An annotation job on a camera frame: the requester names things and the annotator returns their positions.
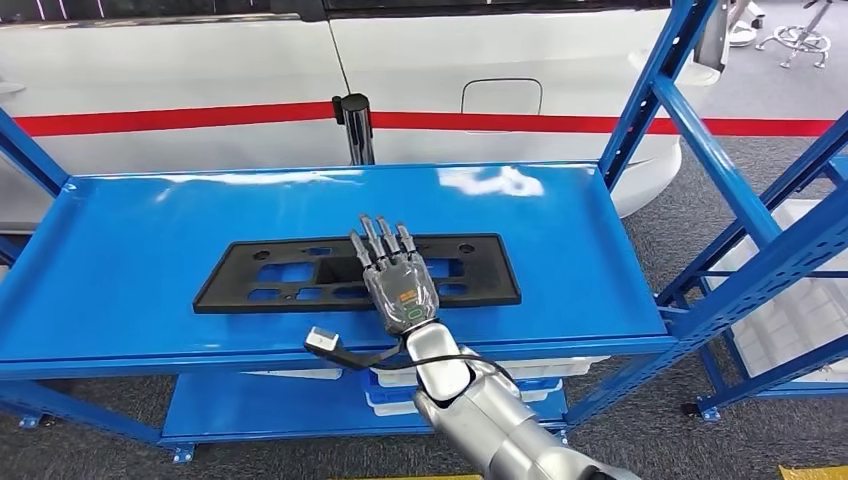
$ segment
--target lower shelf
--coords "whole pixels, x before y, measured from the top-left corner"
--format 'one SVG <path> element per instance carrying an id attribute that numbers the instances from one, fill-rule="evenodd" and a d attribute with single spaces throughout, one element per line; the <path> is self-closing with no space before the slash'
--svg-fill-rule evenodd
<path id="1" fill-rule="evenodd" d="M 545 428 L 565 426 L 565 395 L 548 395 L 531 406 Z M 365 401 L 360 379 L 349 372 L 338 380 L 202 373 L 180 375 L 161 443 L 430 431 L 417 414 L 374 415 Z"/>

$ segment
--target black plastic panel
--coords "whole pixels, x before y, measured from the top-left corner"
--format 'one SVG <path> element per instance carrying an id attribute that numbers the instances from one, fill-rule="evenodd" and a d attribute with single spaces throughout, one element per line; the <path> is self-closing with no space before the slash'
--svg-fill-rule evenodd
<path id="1" fill-rule="evenodd" d="M 421 235 L 415 244 L 442 307 L 521 303 L 499 235 Z M 193 305 L 195 313 L 374 308 L 347 237 L 232 243 Z"/>

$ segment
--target robot finger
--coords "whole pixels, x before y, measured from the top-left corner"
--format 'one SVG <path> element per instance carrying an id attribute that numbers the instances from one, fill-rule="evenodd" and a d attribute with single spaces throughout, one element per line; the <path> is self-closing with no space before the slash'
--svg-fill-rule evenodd
<path id="1" fill-rule="evenodd" d="M 365 244 L 362 243 L 362 238 L 359 237 L 359 232 L 356 230 L 350 231 L 350 241 L 353 243 L 353 248 L 356 250 L 356 258 L 359 259 L 359 262 L 362 263 L 362 266 L 365 269 L 373 266 L 371 263 L 371 255 L 368 254 L 368 249 L 365 248 Z"/>
<path id="2" fill-rule="evenodd" d="M 409 234 L 409 230 L 406 229 L 406 225 L 401 222 L 398 222 L 398 233 L 400 233 L 400 241 L 403 243 L 403 247 L 406 249 L 407 253 L 415 253 L 415 242 L 412 240 L 412 235 Z"/>
<path id="3" fill-rule="evenodd" d="M 400 245 L 397 243 L 397 237 L 395 237 L 395 232 L 392 231 L 392 227 L 386 222 L 386 219 L 383 218 L 382 215 L 377 216 L 377 223 L 380 224 L 380 230 L 383 232 L 383 240 L 386 241 L 386 245 L 389 246 L 389 253 L 392 256 L 400 253 Z"/>
<path id="4" fill-rule="evenodd" d="M 380 259 L 386 258 L 386 249 L 383 248 L 383 242 L 380 240 L 380 237 L 377 236 L 377 232 L 374 230 L 374 225 L 371 223 L 371 218 L 364 213 L 359 216 L 359 221 L 362 222 L 362 228 L 365 229 L 365 235 L 368 236 L 368 243 L 371 244 L 371 248 L 374 250 L 374 255 L 377 256 L 377 262 L 380 262 Z"/>

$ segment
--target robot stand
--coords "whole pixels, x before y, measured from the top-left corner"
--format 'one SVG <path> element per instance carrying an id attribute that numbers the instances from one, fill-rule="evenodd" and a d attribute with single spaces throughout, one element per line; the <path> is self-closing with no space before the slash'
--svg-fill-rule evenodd
<path id="1" fill-rule="evenodd" d="M 728 39 L 731 47 L 747 47 L 757 41 L 757 31 L 763 28 L 765 12 L 751 0 L 739 0 L 730 13 Z"/>
<path id="2" fill-rule="evenodd" d="M 804 5 L 804 8 L 810 8 L 818 3 L 818 1 L 819 0 L 812 0 Z M 814 65 L 816 68 L 825 68 L 827 66 L 828 50 L 830 50 L 831 45 L 830 38 L 817 32 L 815 28 L 818 26 L 825 13 L 827 13 L 828 9 L 830 9 L 831 4 L 833 4 L 833 0 L 825 0 L 807 26 L 792 25 L 777 27 L 770 37 L 760 42 L 754 48 L 763 51 L 765 50 L 766 43 L 774 40 L 784 47 L 792 50 L 789 57 L 780 63 L 781 67 L 791 68 L 792 59 L 800 52 L 820 55 L 820 60 Z"/>

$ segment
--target robotic hand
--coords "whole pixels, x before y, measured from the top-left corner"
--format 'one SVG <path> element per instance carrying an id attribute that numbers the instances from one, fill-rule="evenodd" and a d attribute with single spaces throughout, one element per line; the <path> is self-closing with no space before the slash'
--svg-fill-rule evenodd
<path id="1" fill-rule="evenodd" d="M 386 332 L 405 343 L 417 369 L 415 406 L 482 471 L 484 478 L 637 479 L 628 471 L 603 465 L 562 445 L 542 428 L 535 413 L 521 401 L 509 374 L 472 350 L 460 349 L 447 327 L 439 323 L 436 287 L 404 225 L 397 225 L 401 248 L 382 217 L 377 217 L 381 237 L 368 216 L 362 215 L 360 220 L 371 251 L 355 230 L 350 239 Z M 307 349 L 319 355 L 337 352 L 338 336 L 330 335 L 313 328 Z"/>

